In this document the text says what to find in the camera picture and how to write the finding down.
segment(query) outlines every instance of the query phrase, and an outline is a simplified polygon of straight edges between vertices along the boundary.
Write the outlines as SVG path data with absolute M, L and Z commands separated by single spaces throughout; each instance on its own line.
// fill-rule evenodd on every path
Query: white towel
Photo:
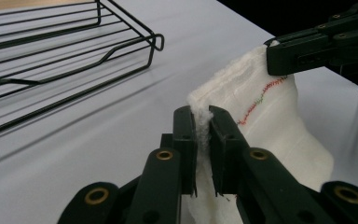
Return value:
M 217 72 L 187 98 L 199 138 L 198 198 L 189 210 L 198 224 L 242 223 L 233 195 L 214 196 L 208 154 L 209 105 L 227 110 L 251 147 L 270 150 L 301 184 L 319 190 L 333 170 L 329 152 L 306 130 L 297 113 L 294 76 L 272 77 L 266 46 Z

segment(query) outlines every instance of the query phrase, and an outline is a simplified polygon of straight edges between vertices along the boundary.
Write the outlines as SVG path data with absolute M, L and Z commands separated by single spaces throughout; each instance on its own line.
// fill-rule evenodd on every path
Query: red stitching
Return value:
M 276 80 L 270 81 L 264 88 L 263 88 L 263 92 L 261 93 L 260 97 L 257 98 L 252 105 L 249 107 L 249 109 L 246 111 L 245 116 L 243 117 L 243 119 L 240 119 L 237 124 L 238 125 L 245 125 L 246 121 L 248 120 L 249 116 L 251 115 L 251 113 L 255 110 L 255 108 L 258 105 L 261 105 L 263 103 L 264 100 L 264 95 L 266 94 L 266 92 L 271 89 L 274 86 L 277 86 L 279 84 L 282 84 L 285 80 L 287 79 L 287 77 L 280 77 Z

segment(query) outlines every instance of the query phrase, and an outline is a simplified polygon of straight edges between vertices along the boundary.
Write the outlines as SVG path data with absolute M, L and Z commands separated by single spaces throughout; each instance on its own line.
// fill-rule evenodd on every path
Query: brass screw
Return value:
M 173 154 L 170 151 L 164 150 L 164 151 L 158 152 L 156 156 L 161 161 L 168 161 L 168 160 L 172 159 Z
M 87 193 L 84 201 L 89 205 L 95 205 L 98 203 L 103 203 L 107 199 L 107 196 L 109 196 L 109 191 L 107 189 L 95 188 Z
M 259 161 L 264 161 L 269 157 L 269 155 L 262 150 L 252 150 L 250 154 L 251 157 Z
M 344 187 L 344 186 L 336 186 L 334 188 L 334 193 L 347 203 L 358 204 L 358 192 L 354 189 Z

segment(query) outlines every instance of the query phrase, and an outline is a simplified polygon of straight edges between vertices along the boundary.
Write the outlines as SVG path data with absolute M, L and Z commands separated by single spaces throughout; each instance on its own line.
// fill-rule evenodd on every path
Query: white table surface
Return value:
M 272 38 L 213 0 L 117 2 L 164 34 L 165 50 L 140 76 L 0 136 L 0 224 L 56 223 L 88 184 L 131 181 L 187 95 Z M 325 68 L 295 76 L 301 116 L 336 159 L 332 179 L 358 186 L 358 87 Z

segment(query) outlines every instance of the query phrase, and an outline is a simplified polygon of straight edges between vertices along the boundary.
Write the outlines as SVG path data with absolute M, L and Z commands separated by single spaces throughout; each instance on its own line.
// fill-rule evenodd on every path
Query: wire rack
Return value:
M 111 0 L 0 11 L 0 133 L 139 73 L 163 47 Z M 107 62 L 109 75 L 85 72 Z

